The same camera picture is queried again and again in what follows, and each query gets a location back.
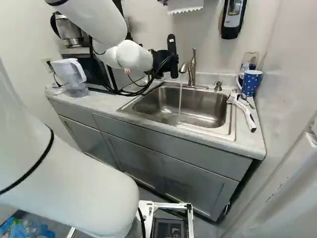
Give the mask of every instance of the faucet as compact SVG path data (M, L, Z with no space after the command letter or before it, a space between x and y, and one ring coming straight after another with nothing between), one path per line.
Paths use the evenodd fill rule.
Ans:
M219 92L219 91L222 91L222 82L221 81L217 81L215 84L215 88L214 88L214 91L215 92Z
M196 48L193 48L193 58L190 61L190 63L183 63L182 66L179 69L180 73L186 73L188 72L189 80L188 80L188 86L189 87L195 87L196 86Z

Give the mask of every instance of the gray countertop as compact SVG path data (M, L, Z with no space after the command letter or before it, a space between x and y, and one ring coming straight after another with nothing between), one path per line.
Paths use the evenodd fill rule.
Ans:
M219 77L222 78L224 87L234 87L234 83L232 80L232 77L234 77L233 75L222 76L216 74L208 74L208 84L210 85L212 81L219 80ZM203 78L205 77L201 77L201 84L206 84ZM159 83L160 81L156 81L154 83L154 86L158 85ZM246 123L245 115L242 112L242 110L236 110L236 140L230 141L210 136L208 134L193 133L192 131L186 130L184 128L178 128L172 125L167 125L148 119L143 119L134 115L117 111L119 108L121 108L131 100L135 99L135 97L124 97L119 95L90 91L89 96L83 98L71 98L65 94L57 96L47 95L47 98L60 103L78 106L87 111L102 116L124 121L161 133L169 134L189 141L194 141L207 146L212 146L218 149L233 152L243 156L251 157L253 159L263 160L266 155L264 140L256 110L250 110L257 125L257 130L254 133L250 132L248 125ZM249 97L248 100L251 104L255 104L253 98Z

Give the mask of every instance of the water stream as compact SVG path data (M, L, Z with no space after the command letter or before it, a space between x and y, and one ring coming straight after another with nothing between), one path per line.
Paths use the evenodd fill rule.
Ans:
M183 82L182 77L180 77L180 89L179 89L179 105L178 105L178 116L180 115L180 108L182 106L182 88L183 88Z

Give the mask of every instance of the black soap dispenser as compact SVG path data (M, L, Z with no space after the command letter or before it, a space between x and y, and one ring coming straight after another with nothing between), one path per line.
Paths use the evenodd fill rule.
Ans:
M238 37L246 6L247 0L225 0L221 25L223 39L231 40Z

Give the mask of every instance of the white brush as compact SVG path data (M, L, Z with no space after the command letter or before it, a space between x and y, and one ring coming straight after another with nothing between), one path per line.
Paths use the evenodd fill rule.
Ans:
M238 107L244 111L244 114L245 114L246 119L247 119L247 124L250 128L250 131L253 133L257 129L257 126L253 120L253 116L252 116L251 112L249 111L249 109L237 100L237 97L238 97L237 93L234 91L231 91L231 93L227 99L227 103L233 104L236 107Z

